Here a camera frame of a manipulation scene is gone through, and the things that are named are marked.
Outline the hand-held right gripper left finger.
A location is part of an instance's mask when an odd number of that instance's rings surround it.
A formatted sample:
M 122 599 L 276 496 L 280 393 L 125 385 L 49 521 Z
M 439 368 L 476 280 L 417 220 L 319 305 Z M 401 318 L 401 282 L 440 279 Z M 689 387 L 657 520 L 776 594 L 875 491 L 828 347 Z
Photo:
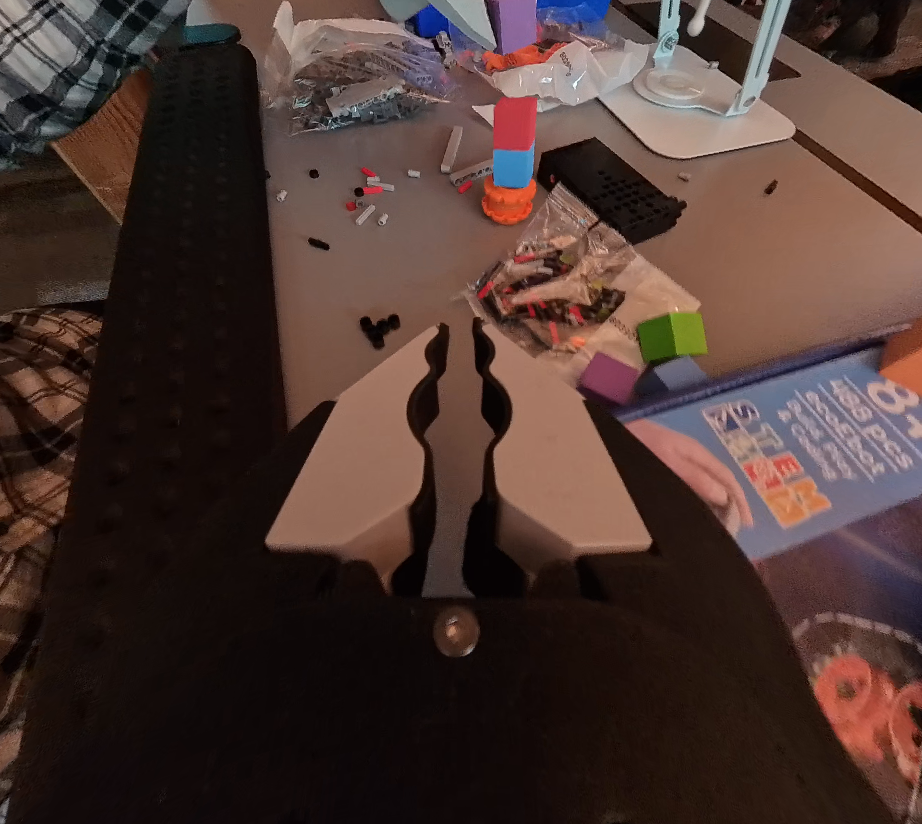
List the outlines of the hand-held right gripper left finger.
M 422 332 L 328 406 L 265 542 L 366 562 L 391 593 L 420 593 L 437 509 L 427 430 L 440 413 L 450 331 Z

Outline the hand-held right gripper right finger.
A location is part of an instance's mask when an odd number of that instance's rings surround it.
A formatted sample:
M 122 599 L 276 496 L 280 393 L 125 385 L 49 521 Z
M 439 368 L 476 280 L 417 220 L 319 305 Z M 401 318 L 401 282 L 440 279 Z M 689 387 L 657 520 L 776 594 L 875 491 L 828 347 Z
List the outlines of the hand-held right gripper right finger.
M 523 593 L 542 570 L 647 553 L 638 507 L 582 395 L 495 325 L 472 323 L 492 436 L 471 511 L 471 590 Z

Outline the clear bag of grey parts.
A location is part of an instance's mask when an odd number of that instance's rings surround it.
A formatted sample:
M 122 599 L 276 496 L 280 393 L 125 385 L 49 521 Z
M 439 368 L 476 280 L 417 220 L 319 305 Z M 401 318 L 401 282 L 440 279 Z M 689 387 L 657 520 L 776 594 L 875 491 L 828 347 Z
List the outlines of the clear bag of grey parts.
M 262 71 L 267 109 L 290 135 L 326 133 L 417 117 L 456 99 L 440 51 L 404 26 L 379 19 L 296 22 L 284 0 Z

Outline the red foam cube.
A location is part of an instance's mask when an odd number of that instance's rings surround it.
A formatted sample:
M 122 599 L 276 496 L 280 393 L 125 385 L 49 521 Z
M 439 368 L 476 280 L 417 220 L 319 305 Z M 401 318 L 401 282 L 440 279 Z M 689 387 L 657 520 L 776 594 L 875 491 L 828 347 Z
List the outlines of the red foam cube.
M 501 97 L 493 109 L 494 150 L 526 152 L 536 139 L 538 98 Z

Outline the white plastic pouch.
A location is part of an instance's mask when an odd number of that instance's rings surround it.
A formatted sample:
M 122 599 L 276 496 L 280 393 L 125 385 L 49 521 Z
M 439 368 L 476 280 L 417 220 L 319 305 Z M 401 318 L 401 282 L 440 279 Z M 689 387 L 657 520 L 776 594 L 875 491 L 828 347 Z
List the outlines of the white plastic pouch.
M 649 46 L 633 42 L 625 53 L 594 55 L 578 43 L 552 55 L 544 64 L 503 71 L 484 78 L 503 97 L 538 98 L 539 112 L 575 107 L 632 83 L 646 66 Z

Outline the green foam cube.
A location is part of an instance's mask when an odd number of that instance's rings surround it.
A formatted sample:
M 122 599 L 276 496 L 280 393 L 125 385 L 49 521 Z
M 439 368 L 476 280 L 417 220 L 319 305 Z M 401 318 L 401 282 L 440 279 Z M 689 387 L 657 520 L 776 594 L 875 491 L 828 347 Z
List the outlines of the green foam cube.
M 647 365 L 709 353 L 704 319 L 698 311 L 670 312 L 640 322 L 636 337 Z

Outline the orange foam cube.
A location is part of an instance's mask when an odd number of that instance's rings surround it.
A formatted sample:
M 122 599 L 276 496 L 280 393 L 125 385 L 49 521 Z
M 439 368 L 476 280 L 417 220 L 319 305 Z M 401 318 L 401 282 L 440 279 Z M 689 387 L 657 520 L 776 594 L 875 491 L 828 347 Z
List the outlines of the orange foam cube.
M 883 379 L 921 396 L 921 319 L 888 338 L 878 372 Z

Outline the dark perforated panel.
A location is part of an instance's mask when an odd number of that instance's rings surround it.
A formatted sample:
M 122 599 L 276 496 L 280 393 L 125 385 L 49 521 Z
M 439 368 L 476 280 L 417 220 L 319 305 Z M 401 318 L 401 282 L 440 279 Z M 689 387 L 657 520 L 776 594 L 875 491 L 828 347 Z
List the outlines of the dark perforated panel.
M 255 58 L 154 71 L 68 511 L 44 598 L 8 822 L 128 822 L 168 760 L 201 519 L 284 432 Z

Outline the small clear bag of parts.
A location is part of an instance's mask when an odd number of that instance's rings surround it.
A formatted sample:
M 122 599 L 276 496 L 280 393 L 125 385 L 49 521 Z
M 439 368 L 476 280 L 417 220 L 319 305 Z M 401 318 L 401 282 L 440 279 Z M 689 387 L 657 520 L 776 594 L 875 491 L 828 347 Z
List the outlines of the small clear bag of parts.
M 639 362 L 639 323 L 701 309 L 700 300 L 561 184 L 464 296 L 480 319 L 547 361 L 586 362 L 603 351 Z

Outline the orange gear stack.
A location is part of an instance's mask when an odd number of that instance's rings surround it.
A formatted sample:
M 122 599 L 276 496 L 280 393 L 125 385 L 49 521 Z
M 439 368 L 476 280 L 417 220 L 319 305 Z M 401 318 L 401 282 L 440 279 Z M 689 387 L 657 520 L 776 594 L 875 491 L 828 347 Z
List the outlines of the orange gear stack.
M 481 200 L 481 208 L 485 216 L 491 221 L 502 226 L 514 226 L 531 215 L 533 201 L 526 199 L 508 203 L 485 194 Z

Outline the blue printed kit box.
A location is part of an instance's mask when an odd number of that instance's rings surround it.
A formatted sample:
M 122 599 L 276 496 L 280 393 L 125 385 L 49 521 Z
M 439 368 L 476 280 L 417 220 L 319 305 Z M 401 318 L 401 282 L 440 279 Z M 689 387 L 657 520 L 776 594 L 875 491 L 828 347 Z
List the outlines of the blue printed kit box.
M 836 737 L 897 822 L 920 822 L 920 392 L 887 337 L 612 413 L 699 490 L 753 563 Z

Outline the black perforated control box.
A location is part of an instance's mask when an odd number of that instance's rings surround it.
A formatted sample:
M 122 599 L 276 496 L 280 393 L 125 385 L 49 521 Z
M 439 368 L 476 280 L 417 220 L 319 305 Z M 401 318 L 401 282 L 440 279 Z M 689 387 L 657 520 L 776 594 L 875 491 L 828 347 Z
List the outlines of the black perforated control box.
M 544 151 L 536 178 L 548 193 L 563 187 L 599 223 L 633 245 L 672 230 L 687 206 L 664 194 L 596 137 Z

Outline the white metal stand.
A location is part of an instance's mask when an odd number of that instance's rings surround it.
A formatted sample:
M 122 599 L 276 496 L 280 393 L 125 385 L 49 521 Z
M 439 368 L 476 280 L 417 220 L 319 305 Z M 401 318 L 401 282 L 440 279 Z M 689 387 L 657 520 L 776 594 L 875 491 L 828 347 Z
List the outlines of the white metal stand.
M 690 160 L 791 139 L 794 124 L 762 101 L 791 1 L 766 1 L 736 83 L 680 44 L 682 0 L 661 0 L 652 54 L 630 84 L 599 102 L 663 158 Z

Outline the large wooden pillar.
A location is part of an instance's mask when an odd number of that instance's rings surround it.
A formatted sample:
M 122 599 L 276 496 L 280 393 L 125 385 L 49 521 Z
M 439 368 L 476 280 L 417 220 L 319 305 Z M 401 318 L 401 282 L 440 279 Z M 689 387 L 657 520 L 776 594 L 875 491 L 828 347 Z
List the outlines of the large wooden pillar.
M 129 75 L 101 110 L 52 149 L 102 205 L 121 223 L 131 185 L 152 73 Z

